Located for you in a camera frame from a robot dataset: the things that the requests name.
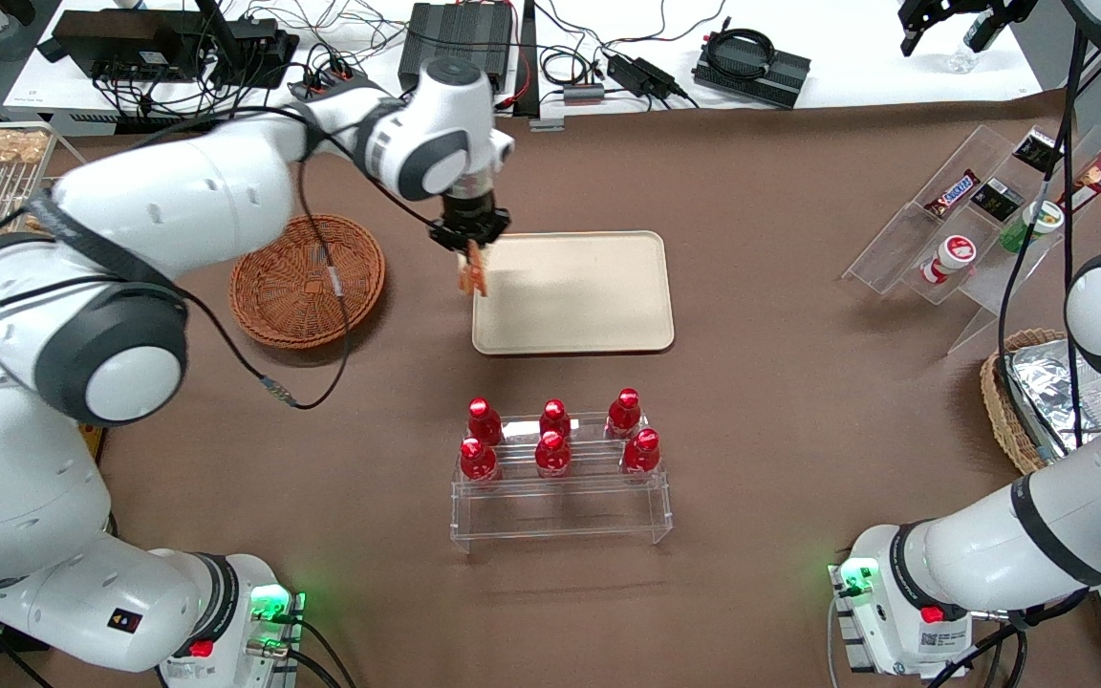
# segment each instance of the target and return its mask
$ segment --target beige tray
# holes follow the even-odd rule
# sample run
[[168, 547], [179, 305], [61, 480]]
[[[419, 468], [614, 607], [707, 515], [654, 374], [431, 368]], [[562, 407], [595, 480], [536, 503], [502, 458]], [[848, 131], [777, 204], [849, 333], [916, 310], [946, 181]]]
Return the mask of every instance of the beige tray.
[[652, 231], [508, 234], [486, 253], [473, 345], [489, 356], [661, 351], [674, 341], [665, 244]]

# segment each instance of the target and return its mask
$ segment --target red button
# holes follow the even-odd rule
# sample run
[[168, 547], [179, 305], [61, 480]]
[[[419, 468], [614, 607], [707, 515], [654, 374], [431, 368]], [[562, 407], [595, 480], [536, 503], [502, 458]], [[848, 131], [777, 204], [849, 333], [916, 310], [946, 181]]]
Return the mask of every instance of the red button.
[[209, 657], [214, 653], [214, 641], [194, 641], [189, 643], [190, 657]]

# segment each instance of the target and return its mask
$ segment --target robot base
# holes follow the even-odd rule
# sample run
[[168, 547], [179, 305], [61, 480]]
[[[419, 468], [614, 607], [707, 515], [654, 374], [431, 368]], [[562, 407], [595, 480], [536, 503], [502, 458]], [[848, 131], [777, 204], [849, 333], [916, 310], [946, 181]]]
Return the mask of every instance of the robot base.
[[[857, 635], [848, 637], [844, 633], [843, 637], [849, 643], [861, 641], [879, 674], [920, 675], [922, 679], [930, 679], [947, 662], [956, 660], [970, 648], [971, 615], [952, 622], [923, 622], [920, 610], [900, 592], [891, 574], [891, 540], [898, 531], [895, 525], [869, 528], [852, 545], [848, 561], [831, 569], [836, 596], [852, 585], [863, 590], [860, 596], [838, 601], [840, 615], [851, 610], [851, 625]], [[852, 668], [869, 670], [869, 665], [859, 666], [857, 657], [862, 657], [859, 648], [849, 645]], [[966, 670], [960, 670], [956, 676], [964, 674]]]
[[285, 684], [272, 680], [276, 663], [284, 666], [285, 660], [250, 656], [244, 646], [249, 641], [290, 641], [284, 635], [290, 626], [259, 621], [258, 615], [302, 613], [297, 597], [280, 587], [262, 559], [229, 554], [228, 565], [240, 580], [236, 613], [208, 656], [170, 657], [156, 667], [167, 688], [275, 688]]

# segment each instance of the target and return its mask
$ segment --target brown tablecloth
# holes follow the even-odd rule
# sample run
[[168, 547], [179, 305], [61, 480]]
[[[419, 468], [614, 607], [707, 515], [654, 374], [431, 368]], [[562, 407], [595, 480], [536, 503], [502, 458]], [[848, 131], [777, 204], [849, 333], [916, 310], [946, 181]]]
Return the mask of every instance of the brown tablecloth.
[[[974, 305], [879, 301], [839, 275], [978, 123], [1017, 139], [1056, 110], [1049, 96], [581, 118], [564, 134], [506, 122], [517, 152], [498, 193], [512, 231], [663, 236], [677, 341], [655, 356], [480, 356], [451, 254], [348, 163], [319, 157], [315, 212], [362, 222], [389, 261], [341, 387], [314, 413], [285, 409], [193, 316], [183, 393], [108, 437], [123, 537], [263, 557], [308, 592], [308, 618], [368, 688], [822, 687], [837, 549], [1014, 478], [980, 401], [978, 364], [995, 339], [946, 357]], [[1101, 251], [1101, 201], [1076, 244], [1079, 258]], [[1011, 331], [1061, 325], [1059, 265], [1057, 251], [1024, 287]], [[230, 319], [228, 270], [183, 283]], [[302, 400], [333, 372], [290, 358], [264, 367]], [[449, 474], [471, 396], [503, 413], [552, 395], [597, 409], [623, 386], [640, 389], [664, 436], [667, 539], [454, 547]], [[58, 653], [31, 658], [61, 688], [155, 685]], [[848, 687], [917, 685], [837, 660]], [[0, 657], [0, 687], [23, 685]], [[1032, 632], [1023, 685], [1101, 687], [1092, 605]]]

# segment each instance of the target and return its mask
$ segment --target green indicator light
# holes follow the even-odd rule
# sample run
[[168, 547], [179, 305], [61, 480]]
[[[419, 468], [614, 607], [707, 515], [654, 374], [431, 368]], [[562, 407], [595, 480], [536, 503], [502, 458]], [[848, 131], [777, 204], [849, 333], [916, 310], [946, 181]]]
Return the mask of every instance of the green indicator light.
[[877, 561], [865, 557], [848, 559], [839, 566], [839, 576], [849, 588], [860, 588], [868, 592], [873, 588], [873, 579], [877, 575]]
[[250, 593], [250, 610], [254, 618], [271, 621], [275, 615], [286, 613], [292, 604], [292, 593], [281, 585], [262, 585]]

